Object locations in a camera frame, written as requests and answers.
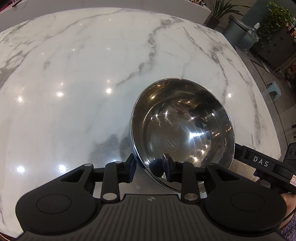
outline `plastic bag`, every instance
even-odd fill
[[[245,36],[239,41],[237,47],[242,50],[244,53],[247,53],[248,50],[253,46],[254,43],[259,41],[259,37],[256,34],[256,30],[251,28]]]

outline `stainless steel bowl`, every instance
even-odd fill
[[[163,153],[196,167],[213,162],[227,169],[234,156],[234,132],[221,103],[197,83],[179,78],[157,81],[139,96],[130,136],[141,167],[158,183],[180,192],[181,184],[156,177],[149,164]]]

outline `gray floor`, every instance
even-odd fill
[[[245,54],[239,49],[237,53],[245,63],[253,76],[269,110],[270,116],[276,129],[281,148],[280,161],[283,161],[287,147],[290,143],[296,142],[296,129],[292,125],[296,124],[296,92],[283,77],[270,71],[268,73],[260,60],[254,58],[250,53]],[[275,81],[281,89],[281,97],[273,101],[272,96],[267,91],[267,84]]]

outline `purple fabric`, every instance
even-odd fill
[[[289,241],[296,241],[296,214],[293,218],[283,227],[279,233]]]

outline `blue plastic stool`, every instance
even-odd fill
[[[274,98],[274,101],[277,100],[281,96],[281,89],[279,88],[279,86],[275,82],[269,83],[267,85],[267,87],[268,87],[267,88],[268,93],[271,93],[273,91],[276,92],[276,97]]]

